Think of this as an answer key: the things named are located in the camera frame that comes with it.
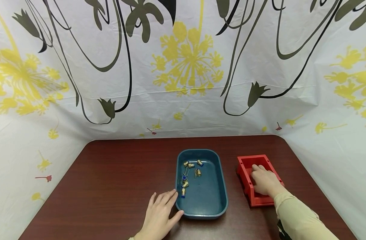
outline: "metal part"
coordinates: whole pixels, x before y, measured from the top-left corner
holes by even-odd
[[[188,181],[186,181],[185,183],[183,183],[182,187],[183,187],[183,188],[188,187]]]

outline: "red plastic box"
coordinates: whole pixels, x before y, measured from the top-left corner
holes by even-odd
[[[272,171],[279,179],[280,183],[284,186],[282,180],[276,173],[274,167],[271,165],[271,162],[268,160],[267,156],[266,155],[243,156],[238,157],[238,161],[239,166],[237,174],[242,179],[244,185],[244,194],[248,195],[251,207],[274,205],[274,200],[271,197],[256,193],[254,191],[254,186],[251,181],[252,166],[253,164],[256,164],[256,165],[262,165],[266,168],[266,170]]]

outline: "shower curtain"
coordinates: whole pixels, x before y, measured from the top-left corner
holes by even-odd
[[[366,0],[0,0],[0,239],[89,141],[254,134],[366,240]]]

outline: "sleeve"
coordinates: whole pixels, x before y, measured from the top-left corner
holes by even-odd
[[[274,198],[276,214],[292,240],[338,240],[319,216],[289,192]]]

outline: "tray rim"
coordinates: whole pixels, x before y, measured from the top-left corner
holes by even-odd
[[[224,175],[223,175],[223,167],[222,167],[222,163],[221,163],[221,161],[220,161],[220,157],[219,157],[219,155],[218,155],[215,151],[213,151],[213,150],[211,150],[211,149],[206,149],[206,148],[190,148],[190,149],[185,149],[185,150],[181,151],[181,152],[178,154],[178,157],[176,158],[175,189],[177,189],[177,188],[178,188],[178,184],[177,184],[177,182],[178,182],[178,170],[179,170],[179,166],[178,166],[179,157],[180,157],[180,155],[181,155],[183,152],[185,152],[185,151],[191,151],[191,150],[196,150],[196,151],[198,151],[198,150],[211,151],[211,152],[213,152],[213,153],[218,157],[218,162],[219,162],[219,166],[220,166],[220,173],[221,173],[222,180],[223,180],[224,192],[226,193],[226,206],[225,206],[225,207],[224,207],[224,209],[223,209],[220,213],[218,213],[218,214],[206,214],[206,215],[202,215],[202,214],[186,214],[186,212],[184,212],[184,214],[183,214],[183,215],[184,215],[184,216],[187,216],[187,217],[192,217],[192,218],[198,218],[198,217],[200,217],[200,218],[202,218],[202,219],[206,219],[206,218],[208,218],[208,219],[215,219],[215,218],[218,218],[218,217],[220,217],[221,215],[223,215],[223,214],[226,212],[227,208],[228,208],[228,194],[227,194],[226,182],[224,181]],[[177,202],[177,201],[175,202],[175,206],[176,206],[176,208],[178,209],[178,211],[180,211],[180,210],[181,210],[181,209],[180,209],[180,207],[178,206],[178,202]]]

